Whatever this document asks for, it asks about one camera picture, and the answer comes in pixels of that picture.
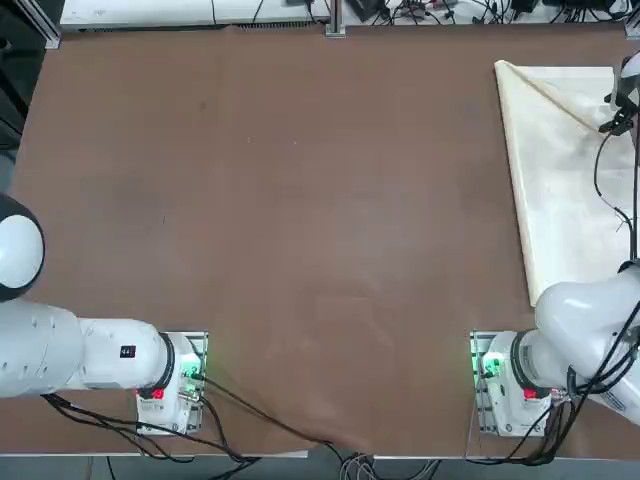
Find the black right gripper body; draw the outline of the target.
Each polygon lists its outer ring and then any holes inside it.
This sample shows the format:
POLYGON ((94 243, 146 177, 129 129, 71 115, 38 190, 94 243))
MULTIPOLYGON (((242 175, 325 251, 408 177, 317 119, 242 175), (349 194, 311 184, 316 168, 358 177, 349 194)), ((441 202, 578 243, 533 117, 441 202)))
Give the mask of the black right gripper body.
POLYGON ((639 87, 639 76, 619 78, 616 90, 604 97, 606 103, 616 110, 613 118, 598 128, 602 134, 624 134, 633 127, 633 118, 639 113, 639 101, 631 99, 632 93, 639 87))

